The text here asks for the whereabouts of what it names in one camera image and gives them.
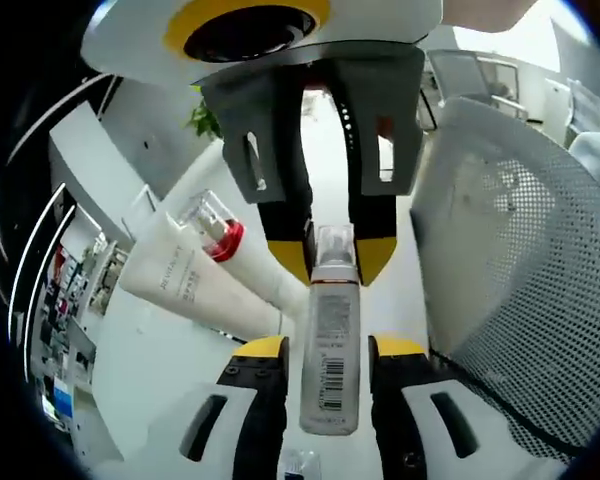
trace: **yellow plastic part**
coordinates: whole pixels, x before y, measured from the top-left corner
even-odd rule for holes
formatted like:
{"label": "yellow plastic part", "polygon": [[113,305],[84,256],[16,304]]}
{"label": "yellow plastic part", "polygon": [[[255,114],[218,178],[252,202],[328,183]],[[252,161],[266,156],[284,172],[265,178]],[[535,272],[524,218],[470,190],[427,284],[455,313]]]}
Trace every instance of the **yellow plastic part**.
{"label": "yellow plastic part", "polygon": [[269,251],[280,264],[289,270],[298,280],[309,285],[309,272],[304,258],[304,248],[300,241],[269,240]]}
{"label": "yellow plastic part", "polygon": [[360,283],[371,285],[396,249],[396,237],[356,239]]}
{"label": "yellow plastic part", "polygon": [[388,335],[374,335],[378,345],[378,356],[417,355],[426,353],[424,348],[413,340],[406,338],[395,338]]}
{"label": "yellow plastic part", "polygon": [[164,42],[171,50],[194,60],[184,53],[184,45],[202,25],[234,10],[268,5],[293,7],[308,13],[316,22],[315,31],[329,19],[329,0],[192,0],[169,20]]}
{"label": "yellow plastic part", "polygon": [[245,343],[233,352],[234,357],[259,357],[277,358],[280,354],[280,345],[284,340],[283,335],[259,338]]}

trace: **yellow ring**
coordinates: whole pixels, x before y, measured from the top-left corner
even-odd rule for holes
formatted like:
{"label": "yellow ring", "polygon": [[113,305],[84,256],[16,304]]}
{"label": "yellow ring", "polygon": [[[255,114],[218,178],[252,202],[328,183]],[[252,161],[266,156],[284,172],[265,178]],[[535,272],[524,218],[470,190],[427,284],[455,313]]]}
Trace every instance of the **yellow ring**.
{"label": "yellow ring", "polygon": [[249,7],[292,7],[311,15],[318,30],[329,19],[328,0],[193,0],[176,13],[167,27],[164,42],[167,47],[186,56],[184,45],[202,25],[225,13]]}

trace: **green plant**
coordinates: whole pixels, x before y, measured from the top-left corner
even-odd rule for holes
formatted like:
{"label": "green plant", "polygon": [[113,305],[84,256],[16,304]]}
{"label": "green plant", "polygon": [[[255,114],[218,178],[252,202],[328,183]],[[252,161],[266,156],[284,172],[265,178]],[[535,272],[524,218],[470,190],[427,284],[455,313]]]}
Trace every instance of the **green plant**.
{"label": "green plant", "polygon": [[193,127],[199,137],[206,133],[211,139],[222,138],[218,119],[209,110],[204,100],[191,112],[191,119],[187,122],[187,127]]}

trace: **mesh backrest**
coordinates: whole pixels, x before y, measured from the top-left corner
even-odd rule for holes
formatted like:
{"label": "mesh backrest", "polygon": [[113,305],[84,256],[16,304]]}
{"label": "mesh backrest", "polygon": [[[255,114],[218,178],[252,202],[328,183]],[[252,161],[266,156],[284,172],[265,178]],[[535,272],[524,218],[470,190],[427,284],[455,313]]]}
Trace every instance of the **mesh backrest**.
{"label": "mesh backrest", "polygon": [[490,101],[489,85],[475,53],[466,50],[429,50],[427,57],[444,100],[472,97],[483,103]]}
{"label": "mesh backrest", "polygon": [[585,446],[600,426],[600,187],[550,139],[465,99],[446,103],[424,169],[412,216],[432,347]]}
{"label": "mesh backrest", "polygon": [[578,132],[600,132],[600,98],[580,82],[569,80],[573,115],[571,125]]}

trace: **barcode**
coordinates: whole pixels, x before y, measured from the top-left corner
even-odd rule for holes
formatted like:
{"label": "barcode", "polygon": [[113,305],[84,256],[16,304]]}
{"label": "barcode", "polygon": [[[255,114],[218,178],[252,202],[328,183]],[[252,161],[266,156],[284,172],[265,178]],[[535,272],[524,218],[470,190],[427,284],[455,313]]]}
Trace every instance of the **barcode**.
{"label": "barcode", "polygon": [[351,302],[342,295],[323,295],[318,299],[318,338],[349,334]]}
{"label": "barcode", "polygon": [[344,358],[322,359],[320,399],[321,410],[339,412],[342,410],[342,388],[344,384]]}

